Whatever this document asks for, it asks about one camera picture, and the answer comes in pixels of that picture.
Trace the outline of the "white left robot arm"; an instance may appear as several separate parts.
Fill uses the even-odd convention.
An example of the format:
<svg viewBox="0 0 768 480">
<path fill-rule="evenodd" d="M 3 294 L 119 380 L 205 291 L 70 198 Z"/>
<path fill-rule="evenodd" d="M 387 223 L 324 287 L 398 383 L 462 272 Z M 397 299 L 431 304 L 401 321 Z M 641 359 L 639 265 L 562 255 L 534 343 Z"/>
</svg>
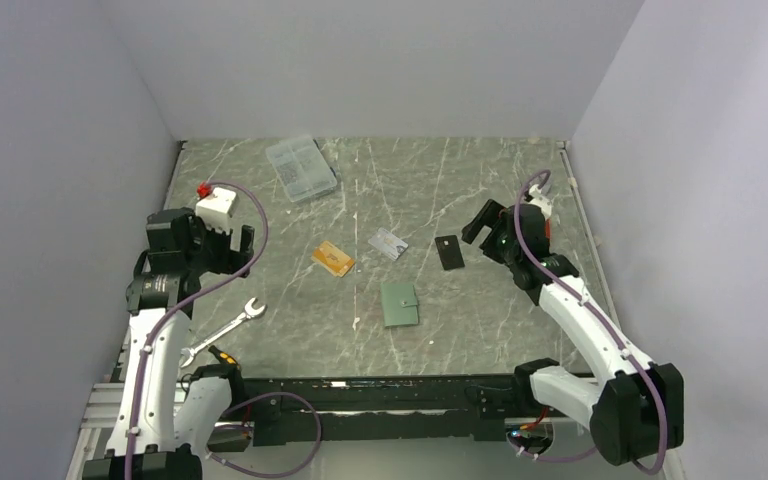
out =
<svg viewBox="0 0 768 480">
<path fill-rule="evenodd" d="M 147 218 L 148 246 L 126 289 L 129 359 L 122 400 L 102 458 L 83 466 L 85 479 L 200 479 L 213 422 L 239 417 L 247 406 L 240 374 L 229 366 L 200 368 L 195 392 L 174 411 L 179 362 L 200 278 L 245 276 L 254 230 L 233 237 L 232 214 L 177 208 Z"/>
</svg>

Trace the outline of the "clear plastic organizer box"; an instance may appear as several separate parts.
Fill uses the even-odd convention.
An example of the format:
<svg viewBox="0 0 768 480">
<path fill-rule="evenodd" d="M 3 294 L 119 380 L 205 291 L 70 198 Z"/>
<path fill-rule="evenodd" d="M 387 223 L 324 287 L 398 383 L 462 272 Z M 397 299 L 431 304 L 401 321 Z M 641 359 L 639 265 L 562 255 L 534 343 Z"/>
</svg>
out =
<svg viewBox="0 0 768 480">
<path fill-rule="evenodd" d="M 301 203 L 332 192 L 335 172 L 310 136 L 285 139 L 265 149 L 288 199 Z"/>
</svg>

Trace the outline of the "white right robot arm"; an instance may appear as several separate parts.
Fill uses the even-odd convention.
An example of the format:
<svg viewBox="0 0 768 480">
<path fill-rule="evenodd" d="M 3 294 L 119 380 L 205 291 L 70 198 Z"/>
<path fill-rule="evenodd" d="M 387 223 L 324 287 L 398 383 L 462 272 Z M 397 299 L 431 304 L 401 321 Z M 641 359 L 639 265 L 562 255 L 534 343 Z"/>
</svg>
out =
<svg viewBox="0 0 768 480">
<path fill-rule="evenodd" d="M 534 415 L 555 409 L 591 435 L 612 465 L 639 464 L 652 456 L 657 472 L 667 451 L 684 442 L 684 378 L 635 346 L 590 294 L 578 269 L 552 252 L 548 218 L 535 199 L 504 206 L 487 201 L 462 229 L 472 243 L 484 229 L 482 253 L 508 268 L 514 284 L 548 314 L 573 342 L 592 372 L 586 381 L 545 358 L 516 367 L 511 401 Z"/>
</svg>

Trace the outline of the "green card holder wallet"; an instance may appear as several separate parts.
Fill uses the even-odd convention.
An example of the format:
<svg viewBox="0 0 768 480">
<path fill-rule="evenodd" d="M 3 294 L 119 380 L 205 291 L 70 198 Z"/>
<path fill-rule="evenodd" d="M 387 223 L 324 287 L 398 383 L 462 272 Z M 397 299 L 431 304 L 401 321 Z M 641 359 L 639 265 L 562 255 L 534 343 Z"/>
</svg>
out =
<svg viewBox="0 0 768 480">
<path fill-rule="evenodd" d="M 412 283 L 383 283 L 380 300 L 386 328 L 419 324 L 419 302 Z"/>
</svg>

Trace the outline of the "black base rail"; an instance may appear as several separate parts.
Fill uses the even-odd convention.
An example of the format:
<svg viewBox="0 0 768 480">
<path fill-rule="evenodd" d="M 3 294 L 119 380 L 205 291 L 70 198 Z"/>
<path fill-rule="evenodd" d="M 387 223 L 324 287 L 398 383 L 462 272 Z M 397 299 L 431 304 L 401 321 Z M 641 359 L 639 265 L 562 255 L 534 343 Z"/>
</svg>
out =
<svg viewBox="0 0 768 480">
<path fill-rule="evenodd" d="M 501 441 L 527 424 L 543 433 L 565 415 L 527 405 L 506 374 L 246 378 L 219 417 L 256 446 L 290 442 L 469 438 Z"/>
</svg>

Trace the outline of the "aluminium frame rail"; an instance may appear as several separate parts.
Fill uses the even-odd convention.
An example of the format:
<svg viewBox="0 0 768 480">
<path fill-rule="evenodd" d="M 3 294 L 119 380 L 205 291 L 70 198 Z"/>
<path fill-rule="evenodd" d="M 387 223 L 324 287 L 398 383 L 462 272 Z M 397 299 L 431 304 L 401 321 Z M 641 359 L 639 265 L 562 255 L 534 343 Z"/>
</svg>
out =
<svg viewBox="0 0 768 480">
<path fill-rule="evenodd" d="M 66 479 L 81 479 L 85 462 L 104 456 L 106 442 L 119 417 L 123 392 L 123 383 L 97 383 L 92 387 Z"/>
</svg>

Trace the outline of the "gold credit card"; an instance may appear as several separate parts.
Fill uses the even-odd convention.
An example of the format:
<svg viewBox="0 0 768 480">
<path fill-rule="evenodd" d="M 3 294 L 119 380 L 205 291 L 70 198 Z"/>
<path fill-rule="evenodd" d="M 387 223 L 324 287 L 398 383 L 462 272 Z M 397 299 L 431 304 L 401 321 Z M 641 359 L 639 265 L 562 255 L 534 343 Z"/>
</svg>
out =
<svg viewBox="0 0 768 480">
<path fill-rule="evenodd" d="M 330 241 L 323 241 L 311 255 L 311 259 L 323 266 L 335 277 L 344 277 L 355 265 L 355 260 Z"/>
</svg>

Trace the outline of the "yellow black screwdriver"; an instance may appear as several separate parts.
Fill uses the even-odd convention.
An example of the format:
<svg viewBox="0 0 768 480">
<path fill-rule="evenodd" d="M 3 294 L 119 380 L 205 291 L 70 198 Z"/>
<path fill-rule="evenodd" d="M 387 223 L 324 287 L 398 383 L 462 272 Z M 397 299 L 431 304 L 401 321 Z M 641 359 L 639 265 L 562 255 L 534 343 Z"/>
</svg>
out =
<svg viewBox="0 0 768 480">
<path fill-rule="evenodd" d="M 229 353 L 221 350 L 216 345 L 211 345 L 208 347 L 208 352 L 221 364 L 227 364 L 235 367 L 236 369 L 240 369 L 240 365 L 238 361 Z"/>
</svg>

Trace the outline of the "black credit card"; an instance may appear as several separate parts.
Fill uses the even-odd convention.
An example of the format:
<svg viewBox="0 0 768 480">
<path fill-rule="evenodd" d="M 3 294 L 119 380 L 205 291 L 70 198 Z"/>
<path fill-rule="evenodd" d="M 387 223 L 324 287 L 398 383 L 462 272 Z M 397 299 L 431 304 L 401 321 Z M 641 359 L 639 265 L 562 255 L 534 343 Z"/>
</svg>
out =
<svg viewBox="0 0 768 480">
<path fill-rule="evenodd" d="M 465 267 L 459 240 L 456 235 L 435 237 L 434 242 L 444 271 Z"/>
</svg>

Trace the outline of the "silver open-end wrench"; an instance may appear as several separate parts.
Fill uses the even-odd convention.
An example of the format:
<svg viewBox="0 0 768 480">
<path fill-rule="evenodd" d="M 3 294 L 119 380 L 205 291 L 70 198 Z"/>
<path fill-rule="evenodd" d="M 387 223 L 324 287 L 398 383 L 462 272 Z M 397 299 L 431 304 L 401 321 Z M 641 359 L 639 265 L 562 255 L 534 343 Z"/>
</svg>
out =
<svg viewBox="0 0 768 480">
<path fill-rule="evenodd" d="M 260 304 L 256 297 L 251 298 L 235 318 L 229 320 L 214 332 L 208 334 L 205 338 L 183 348 L 181 350 L 179 367 L 185 368 L 191 365 L 200 352 L 213 345 L 219 338 L 234 330 L 236 327 L 249 320 L 262 316 L 266 308 L 267 306 L 265 304 Z"/>
</svg>

